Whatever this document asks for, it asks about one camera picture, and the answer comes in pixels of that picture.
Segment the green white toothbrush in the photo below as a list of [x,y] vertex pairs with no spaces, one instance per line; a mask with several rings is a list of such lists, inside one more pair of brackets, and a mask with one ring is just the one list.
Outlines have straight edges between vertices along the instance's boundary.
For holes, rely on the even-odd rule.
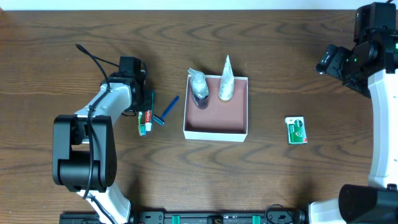
[[138,133],[140,136],[145,136],[147,134],[145,123],[143,123],[142,112],[138,113]]

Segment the Colgate toothpaste tube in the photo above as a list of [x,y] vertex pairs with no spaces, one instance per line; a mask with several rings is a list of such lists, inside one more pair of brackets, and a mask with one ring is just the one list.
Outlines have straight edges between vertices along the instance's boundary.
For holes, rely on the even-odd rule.
[[154,90],[148,90],[150,93],[148,107],[145,110],[145,128],[147,132],[152,131],[152,114],[153,114],[153,107],[154,107]]

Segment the white cream tube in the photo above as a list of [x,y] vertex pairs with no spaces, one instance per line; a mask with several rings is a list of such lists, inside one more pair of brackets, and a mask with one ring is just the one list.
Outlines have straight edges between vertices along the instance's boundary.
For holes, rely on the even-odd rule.
[[234,75],[231,67],[229,55],[226,56],[223,73],[221,75],[218,97],[222,101],[232,99],[234,93]]

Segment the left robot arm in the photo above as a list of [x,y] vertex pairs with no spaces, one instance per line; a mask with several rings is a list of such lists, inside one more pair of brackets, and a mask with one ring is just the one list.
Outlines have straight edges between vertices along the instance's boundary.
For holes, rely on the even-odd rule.
[[112,74],[86,106],[53,122],[53,180],[87,200],[101,223],[133,220],[131,202],[115,182],[113,126],[125,111],[143,110],[143,101],[151,100],[153,92],[145,90],[145,83],[144,73]]

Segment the clear soap pump bottle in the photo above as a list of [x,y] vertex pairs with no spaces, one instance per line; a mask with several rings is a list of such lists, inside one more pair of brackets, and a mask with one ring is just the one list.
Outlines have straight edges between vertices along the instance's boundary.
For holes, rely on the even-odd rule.
[[204,110],[208,107],[209,89],[206,83],[206,76],[203,72],[189,68],[187,70],[191,76],[190,89],[192,92],[192,99],[195,105]]

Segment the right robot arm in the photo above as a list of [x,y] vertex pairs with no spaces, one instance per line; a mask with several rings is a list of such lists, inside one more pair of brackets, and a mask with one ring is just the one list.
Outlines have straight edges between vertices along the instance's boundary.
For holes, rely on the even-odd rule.
[[359,7],[354,47],[330,44],[315,67],[371,99],[373,158],[367,186],[345,184],[338,198],[311,203],[307,223],[397,223],[396,15],[392,1]]

